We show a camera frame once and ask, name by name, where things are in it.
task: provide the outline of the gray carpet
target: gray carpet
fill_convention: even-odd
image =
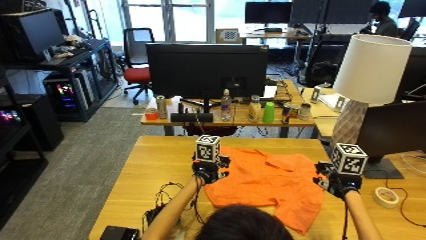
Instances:
[[[88,239],[138,138],[164,135],[163,127],[140,125],[142,116],[132,116],[134,111],[100,108],[90,122],[63,123],[66,139],[47,153],[50,165],[0,232],[2,240]],[[182,128],[176,134],[184,134]],[[277,128],[247,127],[233,137],[277,134]],[[291,137],[297,134],[292,128]],[[309,134],[305,130],[301,137]]]

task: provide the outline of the orange cloth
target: orange cloth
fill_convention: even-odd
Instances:
[[[323,189],[313,183],[313,161],[301,154],[272,155],[253,149],[222,146],[229,156],[229,176],[206,185],[216,207],[231,204],[277,206],[281,222],[305,235],[319,215]]]

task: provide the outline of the dark hair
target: dark hair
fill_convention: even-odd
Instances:
[[[198,240],[293,240],[281,221],[255,207],[219,209],[204,224]]]
[[[389,13],[391,13],[389,2],[379,1],[377,3],[375,3],[372,8],[371,8],[371,13],[389,15]]]

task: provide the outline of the wooden table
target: wooden table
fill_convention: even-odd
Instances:
[[[196,138],[143,136],[135,144],[134,151],[123,167],[118,182],[111,191],[104,208],[98,217],[90,234],[91,240],[99,240],[107,225],[143,228],[143,214],[155,207],[155,195],[160,186],[168,182],[186,184],[192,175],[192,154]],[[244,139],[223,138],[223,146],[253,148],[272,154],[305,154],[315,162],[327,160],[323,145],[315,139]],[[411,194],[404,212],[416,222],[426,224],[423,212],[426,206],[425,177],[413,173],[403,164],[401,154],[388,156],[407,179],[389,180],[391,187],[403,187]],[[425,160],[411,159],[412,164],[424,165]],[[426,229],[412,225],[401,216],[400,208],[383,208],[373,200],[373,191],[385,186],[385,180],[364,179],[361,196],[371,216],[384,235],[384,239],[425,239]],[[178,187],[168,187],[172,196]],[[400,198],[404,192],[396,190]],[[273,207],[263,208],[273,212]],[[200,192],[199,211],[203,219],[214,213],[215,208]],[[344,202],[325,193],[324,204],[319,217],[307,236],[299,235],[292,229],[295,239],[341,239],[344,226]],[[200,228],[194,210],[184,212],[182,222],[187,230],[186,239],[194,239]],[[356,228],[349,220],[349,239],[357,239]]]
[[[311,35],[296,35],[296,31],[300,30],[305,32],[304,29],[287,28],[285,32],[252,32],[252,33],[240,33],[240,37],[243,38],[243,44],[247,44],[248,38],[259,38],[259,39],[271,39],[271,38],[281,38],[281,39],[293,39],[296,40],[296,51],[295,51],[295,62],[297,63],[301,58],[301,49],[303,42],[312,38]]]
[[[312,103],[311,102],[312,93],[313,93],[313,88],[305,88],[303,93],[303,98],[305,102],[311,104],[311,115],[316,122],[316,126],[321,134],[321,137],[325,139],[331,139],[340,113],[335,112],[333,109],[328,105],[325,105],[320,100],[317,103]],[[333,90],[333,88],[321,89],[321,94],[335,94],[335,93],[336,91]]]
[[[304,99],[299,93],[299,90],[292,82],[292,80],[284,80],[287,83],[287,89],[289,94],[292,95],[292,104],[301,105],[304,103]],[[277,95],[281,96],[281,91],[285,89],[279,87]],[[167,136],[174,136],[174,126],[183,126],[182,122],[171,122],[171,113],[178,113],[178,106],[180,102],[180,97],[174,97],[172,99],[167,100],[168,105],[168,119],[156,119],[156,120],[148,120],[146,115],[142,118],[142,124],[143,125],[162,125],[164,126],[164,131]],[[192,110],[194,105],[184,103],[184,108],[188,108],[190,112],[194,112]],[[154,98],[148,104],[148,108],[158,108],[156,99]],[[224,122],[222,120],[222,110],[220,107],[215,107],[211,109],[211,112],[214,113],[214,123],[206,123],[204,126],[273,126],[273,127],[281,127],[280,137],[287,137],[288,135],[288,128],[289,127],[313,127],[315,121],[311,118],[309,120],[304,121],[297,118],[292,118],[289,121],[289,124],[283,123],[283,108],[276,108],[276,114],[275,114],[275,122],[273,123],[264,123],[263,121],[253,123],[248,120],[248,113],[249,113],[249,105],[248,104],[240,104],[233,103],[232,104],[232,120],[228,122]]]

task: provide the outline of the plastic bottle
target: plastic bottle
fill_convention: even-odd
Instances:
[[[222,119],[225,122],[231,120],[231,102],[229,90],[225,89],[222,99]]]
[[[260,96],[252,95],[252,102],[249,105],[249,116],[248,116],[248,119],[251,122],[259,122],[261,111],[263,111],[263,106],[260,103]]]

